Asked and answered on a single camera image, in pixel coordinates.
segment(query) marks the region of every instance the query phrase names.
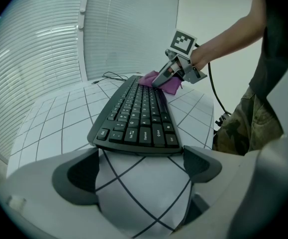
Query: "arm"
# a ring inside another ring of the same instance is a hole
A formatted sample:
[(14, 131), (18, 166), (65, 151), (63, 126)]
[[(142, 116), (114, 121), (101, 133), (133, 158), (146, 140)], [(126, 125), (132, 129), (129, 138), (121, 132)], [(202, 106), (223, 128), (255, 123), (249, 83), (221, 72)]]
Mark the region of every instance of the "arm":
[(249, 46), (263, 36), (265, 27), (265, 0), (252, 0), (247, 16), (192, 52), (192, 64), (201, 70), (212, 60)]

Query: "pink cloth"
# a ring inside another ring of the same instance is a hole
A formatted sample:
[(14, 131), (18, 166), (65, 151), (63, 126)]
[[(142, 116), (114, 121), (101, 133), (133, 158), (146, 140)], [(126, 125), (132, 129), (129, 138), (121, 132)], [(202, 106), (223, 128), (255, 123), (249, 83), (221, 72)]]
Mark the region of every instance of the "pink cloth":
[[(158, 75), (159, 75), (158, 72), (151, 71), (150, 73), (146, 74), (144, 77), (139, 79), (139, 84), (151, 87), (152, 82)], [(182, 81), (178, 77), (171, 77), (170, 80), (164, 83), (163, 85), (161, 85), (159, 89), (162, 89), (168, 94), (175, 95), (181, 83)]]

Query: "person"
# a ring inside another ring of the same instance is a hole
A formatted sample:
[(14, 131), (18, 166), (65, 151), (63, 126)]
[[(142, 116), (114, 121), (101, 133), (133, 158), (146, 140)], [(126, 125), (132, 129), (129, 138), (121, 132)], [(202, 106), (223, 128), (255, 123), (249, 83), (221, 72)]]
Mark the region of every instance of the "person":
[(194, 50), (191, 61), (201, 70), (210, 61), (261, 37), (262, 52), (255, 74), (239, 105), (214, 136), (213, 150), (244, 155), (283, 133), (267, 95), (288, 68), (288, 0), (252, 0), (248, 15)]

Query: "black shirt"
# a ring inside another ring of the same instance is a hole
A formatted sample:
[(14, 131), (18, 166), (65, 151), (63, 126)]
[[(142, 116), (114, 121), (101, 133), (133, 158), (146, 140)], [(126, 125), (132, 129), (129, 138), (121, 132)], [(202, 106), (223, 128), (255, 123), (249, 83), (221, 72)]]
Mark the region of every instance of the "black shirt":
[(266, 16), (262, 52), (249, 85), (271, 108), (267, 95), (288, 69), (288, 0), (266, 0)]

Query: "hand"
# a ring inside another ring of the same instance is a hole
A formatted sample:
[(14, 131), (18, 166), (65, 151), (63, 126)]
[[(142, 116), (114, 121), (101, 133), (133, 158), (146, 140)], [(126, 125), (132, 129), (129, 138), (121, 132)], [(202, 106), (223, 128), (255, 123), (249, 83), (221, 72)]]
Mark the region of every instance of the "hand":
[(198, 71), (202, 70), (206, 66), (206, 64), (208, 64), (208, 62), (204, 58), (202, 46), (192, 51), (190, 59), (192, 66), (196, 67)]

